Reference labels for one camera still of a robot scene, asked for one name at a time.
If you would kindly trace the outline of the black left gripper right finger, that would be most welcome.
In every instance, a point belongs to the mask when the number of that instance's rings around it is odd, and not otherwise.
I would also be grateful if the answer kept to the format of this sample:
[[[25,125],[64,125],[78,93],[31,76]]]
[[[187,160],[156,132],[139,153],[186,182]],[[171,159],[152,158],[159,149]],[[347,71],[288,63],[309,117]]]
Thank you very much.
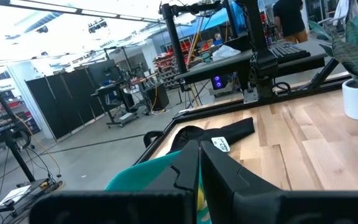
[[[282,190],[210,142],[200,153],[213,223],[358,223],[357,190]]]

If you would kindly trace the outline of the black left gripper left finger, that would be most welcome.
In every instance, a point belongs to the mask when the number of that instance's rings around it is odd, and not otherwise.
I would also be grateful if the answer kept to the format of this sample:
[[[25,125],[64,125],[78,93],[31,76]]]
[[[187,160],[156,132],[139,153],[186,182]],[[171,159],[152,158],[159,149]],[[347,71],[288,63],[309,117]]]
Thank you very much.
[[[196,223],[200,145],[189,141],[144,190],[68,191],[40,199],[33,224]]]

